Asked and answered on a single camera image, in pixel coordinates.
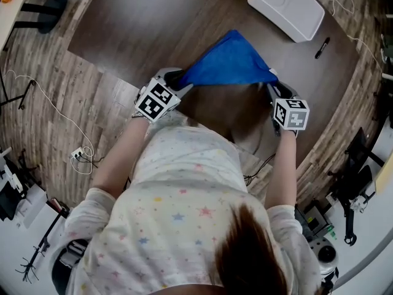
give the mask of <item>black equipment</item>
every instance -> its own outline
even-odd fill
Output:
[[[65,295],[72,268],[75,267],[85,254],[88,241],[74,240],[59,254],[52,269],[53,285],[59,295]]]
[[[368,165],[364,166],[367,158],[374,160],[379,166],[384,165],[384,161],[372,153],[365,146],[366,138],[363,129],[360,128],[355,138],[345,151],[348,155],[344,171],[338,173],[328,172],[329,176],[334,176],[336,182],[330,187],[332,196],[338,199],[344,208],[344,216],[346,218],[346,233],[345,242],[349,246],[353,246],[357,237],[353,230],[354,225],[354,207],[353,201],[356,198],[363,197],[363,204],[368,204],[368,201],[375,195],[367,195],[365,192],[368,186],[373,181],[371,169]]]

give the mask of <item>sleeve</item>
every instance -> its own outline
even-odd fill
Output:
[[[85,200],[72,210],[65,222],[64,232],[50,261],[50,268],[68,243],[77,239],[89,241],[104,229],[109,222],[114,203],[115,198],[101,189],[91,188],[87,192]]]
[[[317,257],[302,235],[302,226],[295,219],[295,208],[279,205],[268,209],[267,213],[273,237],[294,268],[299,294],[313,295],[321,287],[321,271]]]

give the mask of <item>brown hair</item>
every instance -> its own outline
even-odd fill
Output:
[[[287,282],[265,229],[246,205],[235,211],[226,240],[216,249],[216,269],[228,295],[287,295]]]

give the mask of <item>dark wooden table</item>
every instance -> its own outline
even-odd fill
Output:
[[[359,58],[328,12],[315,38],[296,44],[247,0],[93,0],[69,51],[142,87],[160,68],[191,66],[232,29],[308,101],[308,129],[298,137],[300,163],[331,120]],[[179,110],[261,159],[276,149],[267,94],[257,85],[194,88]]]

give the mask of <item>white star-print shirt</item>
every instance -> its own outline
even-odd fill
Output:
[[[321,284],[319,264],[294,207],[266,211],[247,193],[233,145],[200,128],[168,127],[155,134],[130,188],[117,200],[90,189],[66,220],[52,263],[70,241],[91,240],[72,271],[70,295],[145,295],[177,285],[210,285],[231,207],[242,203],[266,228],[290,294],[314,294]]]

